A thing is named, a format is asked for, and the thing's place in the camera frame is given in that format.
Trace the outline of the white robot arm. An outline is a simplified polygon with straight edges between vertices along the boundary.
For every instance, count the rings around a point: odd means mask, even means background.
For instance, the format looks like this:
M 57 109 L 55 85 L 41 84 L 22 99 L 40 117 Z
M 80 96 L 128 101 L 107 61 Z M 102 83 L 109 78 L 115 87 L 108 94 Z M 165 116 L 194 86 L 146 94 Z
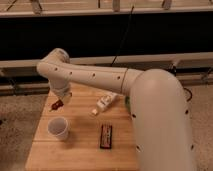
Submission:
M 41 59 L 37 72 L 62 101 L 72 82 L 128 96 L 140 171 L 197 171 L 187 99 L 173 74 L 75 65 L 61 48 Z

